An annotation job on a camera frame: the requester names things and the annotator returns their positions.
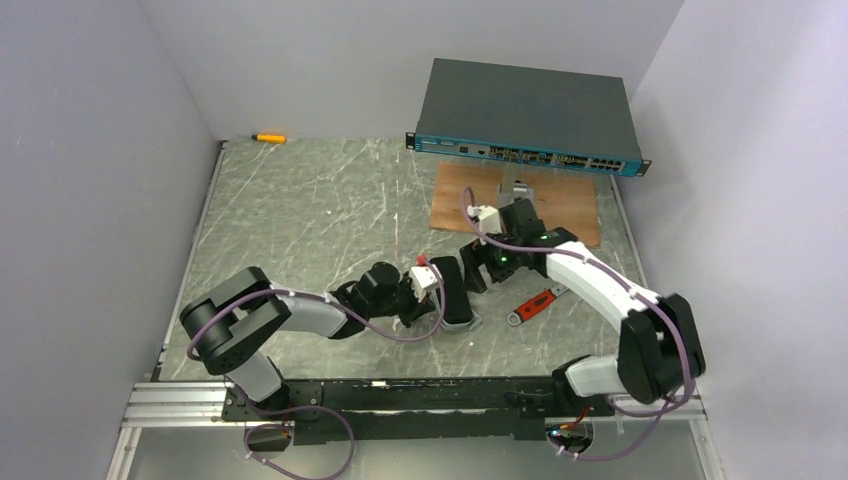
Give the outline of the black umbrella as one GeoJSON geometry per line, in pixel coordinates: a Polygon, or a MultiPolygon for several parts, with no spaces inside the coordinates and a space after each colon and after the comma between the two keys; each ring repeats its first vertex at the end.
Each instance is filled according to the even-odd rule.
{"type": "Polygon", "coordinates": [[[431,258],[430,263],[439,271],[444,285],[444,295],[437,291],[443,311],[442,327],[451,332],[476,328],[481,318],[471,307],[458,260],[454,256],[441,256],[431,258]]]}

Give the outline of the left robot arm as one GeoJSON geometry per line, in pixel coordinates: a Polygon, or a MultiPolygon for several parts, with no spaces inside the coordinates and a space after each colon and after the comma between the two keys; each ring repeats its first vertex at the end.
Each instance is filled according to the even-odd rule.
{"type": "Polygon", "coordinates": [[[387,338],[373,319],[395,317],[410,325],[429,312],[444,314],[446,292],[444,274],[427,260],[406,273],[377,262],[359,279],[321,294],[286,289],[251,266],[190,302],[178,319],[189,337],[189,359],[228,378],[246,400],[277,407],[288,404],[290,389],[261,352],[274,334],[343,340],[370,330],[387,338]]]}

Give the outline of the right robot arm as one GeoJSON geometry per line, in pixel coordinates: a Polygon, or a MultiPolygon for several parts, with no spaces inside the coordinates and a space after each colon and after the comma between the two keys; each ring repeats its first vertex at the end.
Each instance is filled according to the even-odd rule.
{"type": "Polygon", "coordinates": [[[547,228],[526,199],[502,208],[472,200],[465,190],[463,216],[477,238],[462,255],[478,289],[485,286],[480,266],[494,282],[527,268],[575,293],[618,335],[615,353],[585,355],[554,370],[568,399],[628,395],[646,405],[665,400],[668,410],[689,400],[706,362],[683,296],[662,296],[629,280],[569,230],[547,228]]]}

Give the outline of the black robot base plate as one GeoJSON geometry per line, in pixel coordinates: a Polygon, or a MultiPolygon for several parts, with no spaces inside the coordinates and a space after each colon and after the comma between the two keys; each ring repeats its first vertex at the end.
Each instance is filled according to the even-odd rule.
{"type": "Polygon", "coordinates": [[[249,407],[228,388],[225,422],[286,420],[297,446],[330,441],[510,437],[541,440],[545,427],[610,417],[606,400],[582,398],[550,376],[294,380],[284,396],[249,407]]]}

